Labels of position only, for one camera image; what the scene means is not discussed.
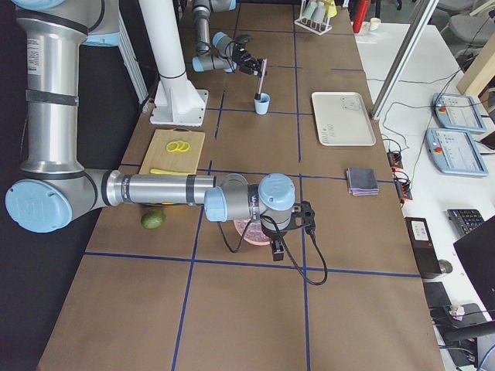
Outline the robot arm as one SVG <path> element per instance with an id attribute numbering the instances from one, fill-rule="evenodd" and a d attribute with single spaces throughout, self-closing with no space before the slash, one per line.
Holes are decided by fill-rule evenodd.
<path id="1" fill-rule="evenodd" d="M 29 154 L 24 179 L 12 185 L 5 206 L 21 227 L 36 233 L 61 229 L 91 210 L 122 203 L 201 205 L 207 219 L 258 221 L 274 260 L 288 253 L 283 236 L 295 228 L 295 190 L 283 174 L 249 184 L 238 174 L 125 175 L 86 169 L 77 160 L 80 46 L 116 46 L 116 1 L 17 1 L 27 36 Z"/>
<path id="2" fill-rule="evenodd" d="M 233 73 L 239 69 L 247 75 L 263 78 L 267 60 L 255 58 L 247 50 L 251 35 L 242 34 L 232 39 L 224 32 L 210 37 L 210 15 L 235 10 L 236 1 L 193 1 L 192 16 L 196 35 L 196 55 L 192 58 L 196 72 L 224 70 Z"/>

